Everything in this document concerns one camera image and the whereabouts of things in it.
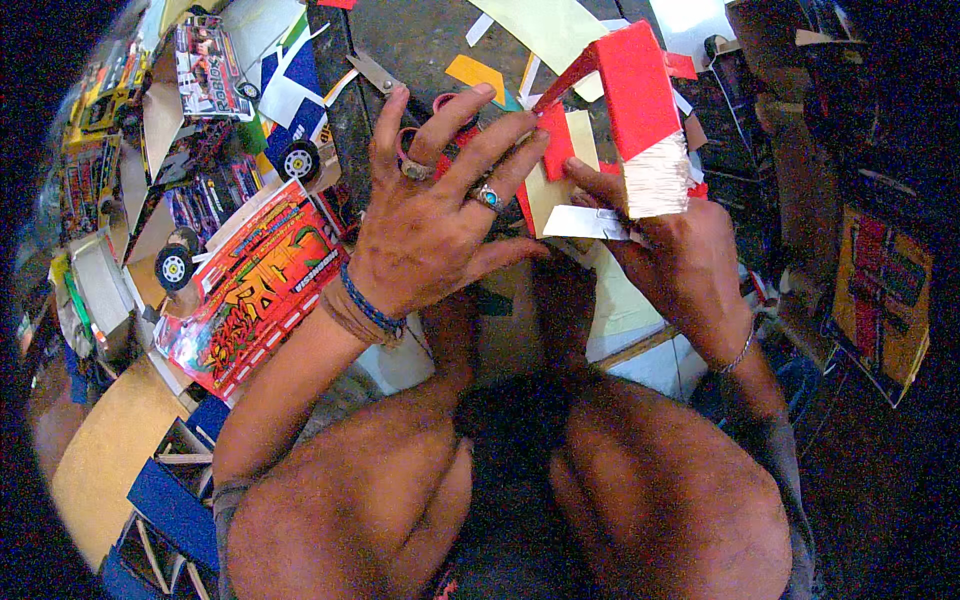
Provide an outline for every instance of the toy wheel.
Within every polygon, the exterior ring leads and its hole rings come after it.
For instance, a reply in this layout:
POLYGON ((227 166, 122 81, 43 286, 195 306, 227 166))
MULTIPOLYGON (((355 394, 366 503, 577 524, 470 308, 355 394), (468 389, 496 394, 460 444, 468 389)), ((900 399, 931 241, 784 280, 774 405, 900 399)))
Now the toy wheel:
POLYGON ((196 231, 187 226, 174 229, 174 232, 167 237, 167 243, 186 246, 191 256, 200 253, 200 237, 196 231))
POLYGON ((320 152, 313 142, 298 139, 287 146, 280 155, 280 178, 284 181, 297 178, 307 183, 320 173, 320 152))
POLYGON ((190 282, 194 272, 190 250, 181 244, 167 244, 156 255, 154 272, 167 292, 178 292, 190 282))
POLYGON ((250 82, 238 82, 234 89, 237 90, 240 96, 251 102, 256 102, 260 99, 260 88, 250 82))
POLYGON ((713 57, 717 56, 717 46, 720 44, 725 44, 729 40, 723 36, 710 36, 704 40, 704 51, 707 53, 707 58, 713 60, 713 57))

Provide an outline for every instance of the workbench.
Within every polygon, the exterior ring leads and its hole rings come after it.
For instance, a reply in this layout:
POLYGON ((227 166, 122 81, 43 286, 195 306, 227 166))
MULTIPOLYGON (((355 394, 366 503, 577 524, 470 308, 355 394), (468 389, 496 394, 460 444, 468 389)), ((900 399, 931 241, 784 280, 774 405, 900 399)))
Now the workbench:
MULTIPOLYGON (((581 4, 601 20, 626 18, 634 22, 647 19, 662 45, 660 28, 649 0, 585 0, 581 4)), ((469 47, 465 34, 480 15, 481 12, 469 2, 441 0, 361 1, 352 11, 308 3, 307 19, 312 31, 330 23, 329 42, 314 44, 321 88, 332 88, 352 68, 345 56, 359 49, 407 84, 411 91, 410 111, 414 115, 428 116, 436 96, 462 88, 460 82, 444 72, 459 54, 500 71, 508 93, 516 94, 530 51, 497 23, 493 23, 475 46, 469 47)), ((556 78, 556 73, 545 64, 541 65, 533 93, 545 91, 556 78)), ((348 214, 354 216, 366 208, 370 197, 367 146, 383 101, 383 95, 373 85, 358 77, 347 85, 329 109, 329 124, 344 182, 350 189, 348 214)), ((570 92, 564 96, 564 104, 568 108, 589 110, 597 154, 603 161, 615 162, 616 149, 611 138, 606 101, 601 98, 588 104, 570 92)), ((480 124, 488 124, 503 114, 502 109, 487 105, 480 112, 480 124)), ((409 117, 403 123, 404 127, 416 125, 409 122, 409 117)))

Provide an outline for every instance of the leg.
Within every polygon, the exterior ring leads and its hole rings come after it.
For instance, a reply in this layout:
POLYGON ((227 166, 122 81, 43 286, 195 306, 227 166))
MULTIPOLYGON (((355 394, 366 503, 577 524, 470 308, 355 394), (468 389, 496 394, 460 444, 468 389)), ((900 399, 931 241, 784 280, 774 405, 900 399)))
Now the leg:
POLYGON ((598 582, 625 598, 780 597, 791 555, 773 478, 694 411, 587 369, 590 319, 557 318, 588 294, 571 264, 543 263, 536 281, 552 362, 579 398, 550 481, 598 582))
POLYGON ((470 502, 470 442, 452 416, 472 382, 472 313, 463 295, 423 311, 437 374, 331 426, 251 488, 228 545, 239 597, 420 592, 470 502))

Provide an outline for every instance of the wooden stick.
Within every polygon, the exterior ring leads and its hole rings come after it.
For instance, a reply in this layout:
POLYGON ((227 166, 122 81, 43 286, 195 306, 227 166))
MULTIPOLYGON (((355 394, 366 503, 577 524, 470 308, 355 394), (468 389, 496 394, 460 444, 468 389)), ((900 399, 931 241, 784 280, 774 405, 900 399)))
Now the wooden stick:
POLYGON ((667 324, 666 327, 657 333, 649 335, 641 340, 637 340, 619 352, 615 352, 607 358, 598 360, 597 362, 593 363, 593 366, 603 371, 609 371, 613 367, 623 364, 631 358, 639 356, 649 349, 656 348, 663 342, 672 340, 678 335, 680 335, 680 331, 677 329, 677 327, 673 326, 672 324, 667 324))

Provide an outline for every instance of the silver ring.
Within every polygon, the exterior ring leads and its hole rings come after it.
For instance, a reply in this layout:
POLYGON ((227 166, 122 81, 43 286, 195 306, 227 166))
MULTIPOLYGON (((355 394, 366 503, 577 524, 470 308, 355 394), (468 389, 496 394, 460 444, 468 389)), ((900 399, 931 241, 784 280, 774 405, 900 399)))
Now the silver ring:
POLYGON ((490 187, 490 184, 485 181, 480 187, 473 188, 472 194, 475 201, 486 206, 496 214, 500 214, 507 209, 507 201, 500 198, 500 196, 493 191, 493 188, 490 187))
POLYGON ((428 167, 410 158, 405 157, 400 161, 400 173, 414 181, 429 180, 436 171, 436 167, 428 167))

